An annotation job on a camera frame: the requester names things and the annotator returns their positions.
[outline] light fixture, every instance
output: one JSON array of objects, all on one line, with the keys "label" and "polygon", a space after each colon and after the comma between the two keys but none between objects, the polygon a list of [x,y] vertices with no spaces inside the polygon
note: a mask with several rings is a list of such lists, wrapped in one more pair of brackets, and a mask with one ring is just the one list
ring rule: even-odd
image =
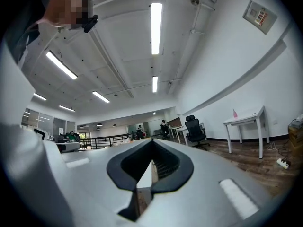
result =
[{"label": "light fixture", "polygon": [[162,4],[152,3],[151,11],[151,54],[156,55],[160,47]]},{"label": "light fixture", "polygon": [[152,77],[152,92],[157,92],[158,76]]},{"label": "light fixture", "polygon": [[60,108],[64,108],[64,109],[69,110],[69,111],[72,111],[72,112],[75,112],[75,110],[70,109],[70,108],[67,108],[67,107],[64,107],[64,106],[62,106],[62,105],[59,105],[59,107],[60,107]]},{"label": "light fixture", "polygon": [[38,97],[38,98],[40,98],[40,99],[42,99],[42,100],[46,100],[46,98],[45,97],[42,97],[42,96],[40,96],[39,94],[37,94],[37,93],[34,93],[34,96],[36,96],[36,97]]},{"label": "light fixture", "polygon": [[76,79],[78,76],[68,69],[51,51],[49,51],[46,56],[61,70],[63,70],[72,79]]},{"label": "light fixture", "polygon": [[94,91],[93,94],[96,95],[98,98],[102,99],[104,102],[109,103],[109,100],[103,97],[99,92]]}]

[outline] wooden floor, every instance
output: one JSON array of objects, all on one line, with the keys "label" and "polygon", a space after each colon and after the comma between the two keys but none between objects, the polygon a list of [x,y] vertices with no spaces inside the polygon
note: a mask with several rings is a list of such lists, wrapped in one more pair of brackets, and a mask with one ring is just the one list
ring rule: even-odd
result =
[{"label": "wooden floor", "polygon": [[[170,141],[178,143],[177,138],[171,138]],[[295,179],[300,173],[300,168],[303,162],[302,157],[291,156],[287,149],[287,140],[275,141],[276,148],[286,147],[286,151],[282,151],[283,155],[288,155],[288,160],[291,161],[289,169],[285,170],[277,164],[277,158],[284,158],[280,154],[277,154],[276,150],[267,150],[269,144],[264,142],[263,159],[259,159],[259,143],[237,143],[233,142],[233,152],[229,154],[228,144],[225,141],[206,140],[205,143],[209,143],[210,146],[205,146],[209,152],[218,154],[225,159],[232,162],[235,166],[247,172],[250,176],[258,180],[271,195],[275,196],[279,193],[283,193],[288,190]]]}]

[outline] railing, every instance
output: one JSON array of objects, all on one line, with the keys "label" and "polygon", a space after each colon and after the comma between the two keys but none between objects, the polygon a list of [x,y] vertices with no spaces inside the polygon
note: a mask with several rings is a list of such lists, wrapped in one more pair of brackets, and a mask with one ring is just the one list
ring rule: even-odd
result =
[{"label": "railing", "polygon": [[81,139],[81,147],[88,149],[102,149],[105,147],[111,147],[114,143],[122,142],[128,137],[132,137],[132,134],[121,134],[106,137]]}]

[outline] fluorescent light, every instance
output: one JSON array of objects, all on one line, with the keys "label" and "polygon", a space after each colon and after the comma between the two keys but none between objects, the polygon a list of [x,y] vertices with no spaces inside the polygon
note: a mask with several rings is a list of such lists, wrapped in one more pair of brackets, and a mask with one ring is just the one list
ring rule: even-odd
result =
[{"label": "fluorescent light", "polygon": [[157,92],[158,76],[152,77],[152,92]]},{"label": "fluorescent light", "polygon": [[156,55],[160,47],[162,4],[152,3],[151,11],[151,54]]},{"label": "fluorescent light", "polygon": [[70,69],[68,69],[59,59],[49,51],[46,56],[61,70],[63,70],[67,75],[69,75],[72,79],[76,79],[77,75],[73,73]]},{"label": "fluorescent light", "polygon": [[75,110],[70,109],[70,108],[67,108],[67,107],[64,107],[64,106],[62,106],[62,105],[59,105],[59,107],[60,107],[60,108],[64,108],[64,109],[66,109],[66,110],[70,110],[70,111],[72,111],[72,112],[75,112]]},{"label": "fluorescent light", "polygon": [[46,98],[45,97],[42,97],[42,96],[40,96],[39,94],[37,94],[37,93],[34,93],[34,96],[36,96],[36,97],[38,97],[38,98],[40,98],[40,99],[42,99],[42,100],[46,100]]},{"label": "fluorescent light", "polygon": [[96,95],[98,98],[102,99],[104,102],[109,103],[109,100],[103,97],[99,92],[94,91],[93,94]]}]

